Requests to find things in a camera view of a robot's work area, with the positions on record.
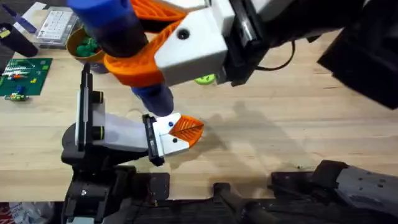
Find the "black cable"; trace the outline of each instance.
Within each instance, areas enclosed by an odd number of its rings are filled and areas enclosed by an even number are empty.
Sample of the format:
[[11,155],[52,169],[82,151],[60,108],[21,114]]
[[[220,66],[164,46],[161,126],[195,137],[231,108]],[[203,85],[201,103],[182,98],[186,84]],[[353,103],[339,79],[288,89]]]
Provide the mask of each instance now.
[[[209,202],[210,200],[213,200],[213,198],[208,198],[208,199],[201,200],[201,201],[192,201],[192,202],[179,203],[179,204],[177,204],[177,205],[161,205],[161,206],[150,206],[150,205],[143,205],[143,204],[141,204],[141,205],[133,204],[133,205],[135,205],[135,206],[137,206],[137,207],[141,207],[141,208],[171,208],[171,207],[173,207],[173,206],[181,206],[181,205],[188,205],[188,204],[205,203],[205,202]],[[291,212],[291,211],[283,211],[283,210],[269,210],[269,209],[265,209],[265,211],[266,211],[266,212],[269,212],[269,213],[284,213],[284,214],[287,214],[287,215],[297,215],[297,216],[311,217],[311,218],[316,218],[316,219],[318,219],[318,220],[323,220],[323,221],[328,221],[328,222],[333,222],[333,223],[340,223],[340,224],[342,224],[342,223],[339,222],[338,220],[334,220],[334,219],[332,219],[332,218],[327,218],[327,217],[319,217],[319,216],[313,215],[313,214],[311,214],[311,213]]]
[[256,70],[259,71],[267,71],[267,72],[271,72],[271,71],[276,71],[276,70],[280,70],[284,67],[286,67],[288,64],[290,64],[290,62],[292,61],[294,54],[296,53],[296,43],[293,40],[292,41],[292,55],[290,56],[290,58],[288,59],[287,62],[285,62],[283,65],[275,67],[275,68],[266,68],[266,67],[262,67],[262,66],[256,66]]
[[137,205],[137,204],[133,204],[134,206],[141,206],[142,208],[170,208],[170,207],[174,207],[174,206],[182,206],[182,205],[190,205],[190,204],[196,204],[196,203],[206,203],[213,200],[213,198],[208,198],[208,199],[204,199],[204,200],[197,200],[197,201],[191,201],[191,202],[182,202],[182,203],[178,203],[178,202],[172,202],[172,203],[176,203],[173,205]]
[[134,224],[134,222],[138,219],[138,217],[139,217],[138,214],[139,214],[139,212],[141,211],[141,208],[142,208],[142,205],[144,204],[144,202],[145,202],[145,199],[142,199],[141,204],[138,206],[137,211],[136,211],[136,213],[134,214],[134,218],[132,219],[131,224]]
[[319,217],[319,216],[313,215],[311,213],[291,212],[291,211],[283,211],[283,210],[269,210],[269,209],[265,209],[265,211],[267,211],[269,213],[281,213],[281,214],[288,214],[288,215],[297,215],[297,216],[311,217],[311,218],[316,218],[318,220],[323,220],[323,221],[343,224],[342,222],[340,222],[338,220],[334,220],[332,218],[327,218],[327,217]]

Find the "orange 3d-printed part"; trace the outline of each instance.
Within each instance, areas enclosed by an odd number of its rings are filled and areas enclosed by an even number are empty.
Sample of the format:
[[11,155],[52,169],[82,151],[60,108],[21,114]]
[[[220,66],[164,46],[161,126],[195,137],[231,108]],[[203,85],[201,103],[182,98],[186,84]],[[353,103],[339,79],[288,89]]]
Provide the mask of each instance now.
[[146,87],[164,82],[162,72],[156,67],[155,54],[181,21],[166,27],[138,54],[129,58],[114,58],[105,55],[106,68],[123,84]]
[[190,116],[181,115],[169,134],[189,143],[192,147],[201,137],[205,126],[204,124]]
[[179,21],[187,15],[185,12],[151,0],[130,0],[130,2],[139,19],[173,22]]

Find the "green object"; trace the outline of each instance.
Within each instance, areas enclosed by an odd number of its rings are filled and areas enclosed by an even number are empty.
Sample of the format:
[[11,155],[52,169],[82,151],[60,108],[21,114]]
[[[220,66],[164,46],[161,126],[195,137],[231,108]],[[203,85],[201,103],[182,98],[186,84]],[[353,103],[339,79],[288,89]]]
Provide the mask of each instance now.
[[84,56],[87,54],[86,46],[80,45],[79,47],[77,47],[76,54],[79,57],[86,57],[86,56]]
[[2,76],[2,77],[0,78],[0,86],[1,86],[2,83],[4,82],[4,79],[6,79],[6,77],[4,77],[4,76]]
[[29,99],[29,96],[13,93],[9,96],[5,96],[4,99],[11,101],[26,101]]
[[81,44],[86,45],[86,44],[88,44],[89,41],[90,41],[90,38],[89,38],[89,37],[85,37],[85,38],[83,39],[83,41],[81,42]]
[[[19,65],[21,61],[28,61],[32,67],[25,68]],[[17,86],[25,87],[24,94],[27,96],[38,96],[42,91],[42,87],[49,72],[49,68],[52,63],[52,58],[29,58],[29,59],[11,59],[8,61],[7,67],[4,73],[9,73],[15,70],[21,71],[21,73],[28,73],[27,78],[20,78],[17,80],[8,80],[5,76],[0,86],[0,96],[9,96],[15,93]],[[47,70],[43,70],[43,66],[48,66]]]
[[76,49],[76,54],[79,57],[89,57],[95,55],[95,50],[98,48],[97,41],[93,38],[85,37],[81,45]]
[[214,82],[216,76],[214,74],[206,75],[204,77],[200,77],[195,79],[195,82],[199,85],[209,85]]

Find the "wooden table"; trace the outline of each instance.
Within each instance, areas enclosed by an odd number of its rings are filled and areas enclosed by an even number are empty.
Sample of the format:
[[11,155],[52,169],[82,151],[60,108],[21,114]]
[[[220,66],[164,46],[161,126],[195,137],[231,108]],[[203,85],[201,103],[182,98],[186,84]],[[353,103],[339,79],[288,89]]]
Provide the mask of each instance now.
[[[214,182],[245,197],[268,197],[273,171],[314,170],[323,159],[398,175],[398,113],[347,89],[316,61],[336,34],[297,42],[292,63],[255,72],[248,83],[173,86],[175,111],[205,122],[188,152],[140,172],[169,172],[170,198],[207,198]],[[284,63],[290,44],[271,50],[263,66]],[[66,50],[41,50],[53,64],[42,94],[25,103],[0,101],[0,202],[64,199],[72,169],[61,162],[61,138],[75,120],[82,64]],[[112,74],[94,75],[106,110],[139,121],[142,103]]]

